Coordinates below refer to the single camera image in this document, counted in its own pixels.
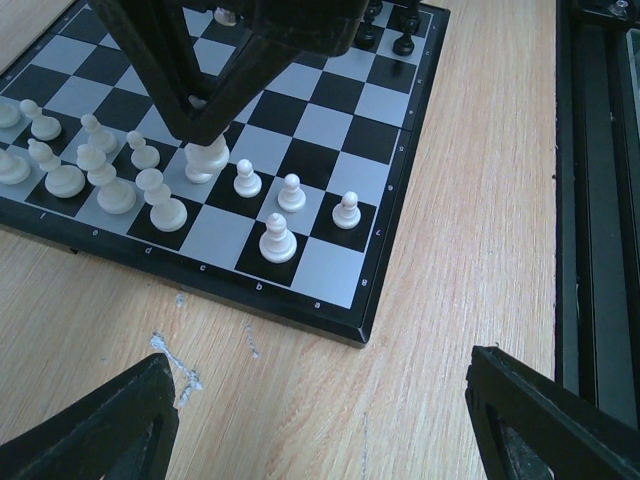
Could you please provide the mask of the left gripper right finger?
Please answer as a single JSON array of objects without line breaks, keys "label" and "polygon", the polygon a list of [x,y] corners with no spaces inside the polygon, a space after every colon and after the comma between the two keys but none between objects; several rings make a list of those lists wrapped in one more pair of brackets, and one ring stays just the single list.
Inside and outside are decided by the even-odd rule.
[{"label": "left gripper right finger", "polygon": [[638,431],[499,348],[473,347],[466,380],[488,478],[638,478]]}]

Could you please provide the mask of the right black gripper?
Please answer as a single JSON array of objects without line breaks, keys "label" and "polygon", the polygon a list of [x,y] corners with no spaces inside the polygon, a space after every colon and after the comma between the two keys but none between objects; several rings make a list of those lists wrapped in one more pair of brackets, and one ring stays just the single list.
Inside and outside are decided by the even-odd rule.
[{"label": "right black gripper", "polygon": [[248,1],[244,16],[253,34],[219,74],[212,96],[187,128],[187,141],[211,144],[301,52],[343,55],[367,5],[363,0]]}]

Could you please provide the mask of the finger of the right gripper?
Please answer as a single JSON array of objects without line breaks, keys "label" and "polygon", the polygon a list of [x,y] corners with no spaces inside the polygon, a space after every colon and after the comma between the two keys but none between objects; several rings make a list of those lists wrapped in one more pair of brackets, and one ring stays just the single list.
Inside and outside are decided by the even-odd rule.
[{"label": "finger of the right gripper", "polygon": [[184,10],[208,10],[205,1],[91,1],[108,33],[130,61],[170,133],[206,145],[210,128],[200,100],[210,98],[210,78],[196,58]]}]

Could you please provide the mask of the black magnetic chess board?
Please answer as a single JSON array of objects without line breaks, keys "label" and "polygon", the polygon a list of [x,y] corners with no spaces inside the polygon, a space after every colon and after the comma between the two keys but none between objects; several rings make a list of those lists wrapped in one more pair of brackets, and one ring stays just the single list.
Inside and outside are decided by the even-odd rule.
[{"label": "black magnetic chess board", "polygon": [[379,1],[211,147],[163,122],[76,1],[1,77],[3,225],[355,345],[370,338],[450,14]]}]

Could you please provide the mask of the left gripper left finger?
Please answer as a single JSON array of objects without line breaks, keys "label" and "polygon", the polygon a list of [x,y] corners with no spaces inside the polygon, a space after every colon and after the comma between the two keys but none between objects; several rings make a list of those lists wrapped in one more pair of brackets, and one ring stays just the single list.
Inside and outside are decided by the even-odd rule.
[{"label": "left gripper left finger", "polygon": [[164,479],[179,425],[167,357],[152,354],[1,446],[3,479]]}]

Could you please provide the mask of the white bishop piece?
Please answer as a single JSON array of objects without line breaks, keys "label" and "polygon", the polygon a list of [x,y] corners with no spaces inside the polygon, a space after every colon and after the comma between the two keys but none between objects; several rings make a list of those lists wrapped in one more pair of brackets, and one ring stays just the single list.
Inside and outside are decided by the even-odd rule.
[{"label": "white bishop piece", "polygon": [[208,146],[188,143],[184,147],[187,162],[184,172],[189,181],[206,183],[227,165],[230,156],[224,136],[227,130],[228,127]]},{"label": "white bishop piece", "polygon": [[77,166],[63,164],[48,144],[30,138],[28,152],[46,173],[45,188],[50,194],[67,199],[78,195],[84,188],[82,171]]}]

